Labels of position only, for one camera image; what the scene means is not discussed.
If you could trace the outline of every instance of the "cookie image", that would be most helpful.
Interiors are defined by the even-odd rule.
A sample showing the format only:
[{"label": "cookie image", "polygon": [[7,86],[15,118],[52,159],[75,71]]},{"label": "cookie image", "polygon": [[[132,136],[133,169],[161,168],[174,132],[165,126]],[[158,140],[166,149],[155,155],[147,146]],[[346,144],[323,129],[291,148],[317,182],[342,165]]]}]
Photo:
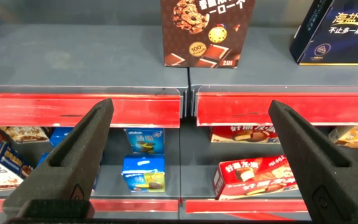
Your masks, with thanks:
[{"label": "cookie image", "polygon": [[156,182],[150,182],[149,183],[149,188],[150,189],[154,189],[154,190],[158,190],[158,189],[162,189],[162,185]]},{"label": "cookie image", "polygon": [[223,27],[213,27],[208,34],[210,41],[214,43],[220,43],[227,37],[227,30]]},{"label": "cookie image", "polygon": [[173,8],[174,25],[190,34],[198,34],[205,30],[209,22],[209,14],[198,12],[195,0],[180,0]]}]

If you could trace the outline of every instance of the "oreo box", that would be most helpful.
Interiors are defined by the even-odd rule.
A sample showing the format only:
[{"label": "oreo box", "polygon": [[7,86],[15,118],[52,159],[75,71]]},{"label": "oreo box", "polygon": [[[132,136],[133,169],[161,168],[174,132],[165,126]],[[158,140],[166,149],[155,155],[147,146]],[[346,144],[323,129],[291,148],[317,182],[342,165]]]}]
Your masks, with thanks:
[{"label": "oreo box", "polygon": [[358,65],[358,0],[314,0],[290,51],[300,65]]},{"label": "oreo box", "polygon": [[165,191],[163,155],[126,155],[121,174],[132,192]]},{"label": "oreo box", "polygon": [[161,0],[165,66],[236,68],[255,0]]},{"label": "oreo box", "polygon": [[126,128],[125,132],[135,154],[164,154],[164,129]]},{"label": "oreo box", "polygon": [[213,187],[219,200],[298,189],[284,155],[221,162]]},{"label": "oreo box", "polygon": [[273,126],[216,126],[211,128],[211,142],[280,144]]},{"label": "oreo box", "polygon": [[7,142],[0,143],[0,190],[15,189],[32,170]]}]

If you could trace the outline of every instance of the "store shelf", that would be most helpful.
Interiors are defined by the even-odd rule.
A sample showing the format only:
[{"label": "store shelf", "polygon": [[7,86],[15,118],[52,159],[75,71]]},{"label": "store shelf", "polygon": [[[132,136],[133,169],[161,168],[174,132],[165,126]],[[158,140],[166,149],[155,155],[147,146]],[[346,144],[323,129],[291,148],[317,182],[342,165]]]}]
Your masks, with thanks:
[{"label": "store shelf", "polygon": [[[319,128],[324,134],[328,128]],[[341,148],[358,161],[358,150]],[[180,128],[181,196],[180,217],[208,219],[226,217],[255,220],[309,220],[299,190],[258,195],[242,200],[215,200],[213,177],[219,162],[284,154],[277,144],[211,143],[209,128],[184,123]]]},{"label": "store shelf", "polygon": [[160,26],[0,24],[0,126],[74,126],[112,98],[111,126],[178,128],[187,88]]},{"label": "store shelf", "polygon": [[[21,149],[31,151],[33,147]],[[179,130],[166,129],[165,192],[132,193],[121,176],[124,155],[131,147],[123,129],[110,129],[101,170],[91,202],[97,212],[168,212],[178,215],[180,198]],[[0,212],[3,200],[12,191],[0,192]]]},{"label": "store shelf", "polygon": [[272,100],[315,125],[358,124],[358,66],[299,66],[296,29],[251,27],[237,69],[190,68],[198,126],[271,124]]}]

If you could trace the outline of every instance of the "blue box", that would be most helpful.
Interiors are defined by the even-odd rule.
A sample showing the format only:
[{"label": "blue box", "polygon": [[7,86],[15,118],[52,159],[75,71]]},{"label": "blue box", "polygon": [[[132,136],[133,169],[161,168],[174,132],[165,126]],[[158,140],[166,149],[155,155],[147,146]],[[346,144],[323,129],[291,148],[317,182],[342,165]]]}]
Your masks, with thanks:
[{"label": "blue box", "polygon": [[165,191],[163,155],[126,155],[121,174],[132,192]]},{"label": "blue box", "polygon": [[0,190],[13,190],[32,172],[29,163],[7,142],[0,143]]},{"label": "blue box", "polygon": [[300,65],[358,65],[358,0],[314,0],[290,52]]},{"label": "blue box", "polygon": [[63,141],[63,139],[70,133],[70,131],[73,130],[73,128],[55,128],[55,130],[52,133],[52,136],[50,137],[50,143],[56,147]]},{"label": "blue box", "polygon": [[164,129],[126,128],[133,153],[164,154]]}]

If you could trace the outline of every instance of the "red cake box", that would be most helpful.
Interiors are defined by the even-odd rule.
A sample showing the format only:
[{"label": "red cake box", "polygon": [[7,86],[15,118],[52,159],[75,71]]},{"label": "red cake box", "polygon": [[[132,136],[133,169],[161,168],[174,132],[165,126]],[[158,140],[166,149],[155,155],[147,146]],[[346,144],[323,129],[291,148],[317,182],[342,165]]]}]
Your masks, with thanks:
[{"label": "red cake box", "polygon": [[298,189],[284,155],[220,162],[213,185],[218,200]]}]

